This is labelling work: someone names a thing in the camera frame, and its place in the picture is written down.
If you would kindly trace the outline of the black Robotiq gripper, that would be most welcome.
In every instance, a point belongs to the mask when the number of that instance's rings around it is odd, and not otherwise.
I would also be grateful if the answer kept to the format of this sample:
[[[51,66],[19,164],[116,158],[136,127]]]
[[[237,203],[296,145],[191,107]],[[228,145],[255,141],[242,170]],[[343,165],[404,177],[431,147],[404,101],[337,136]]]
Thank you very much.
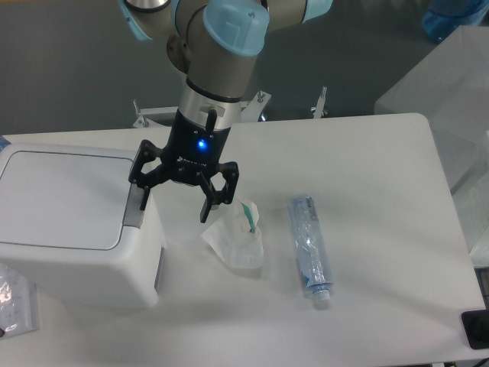
[[[230,129],[216,128],[215,109],[204,117],[204,124],[197,125],[178,112],[164,148],[147,139],[141,141],[128,176],[131,184],[143,190],[140,210],[146,209],[151,189],[168,180],[200,186],[206,197],[199,215],[201,223],[206,222],[213,207],[232,203],[239,179],[238,164],[220,161]],[[145,173],[144,166],[157,159],[160,164]],[[212,183],[216,174],[221,174],[225,181],[221,190]]]

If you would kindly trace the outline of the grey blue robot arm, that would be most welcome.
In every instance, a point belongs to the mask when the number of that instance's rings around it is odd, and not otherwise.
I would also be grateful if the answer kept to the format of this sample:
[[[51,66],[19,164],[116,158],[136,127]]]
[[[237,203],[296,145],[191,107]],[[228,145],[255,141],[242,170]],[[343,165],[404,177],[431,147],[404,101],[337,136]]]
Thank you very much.
[[[167,144],[142,141],[129,181],[145,193],[167,181],[200,187],[200,219],[233,201],[234,161],[220,157],[267,33],[325,15],[329,1],[122,1],[133,35],[149,41],[175,32],[189,51],[186,84]]]

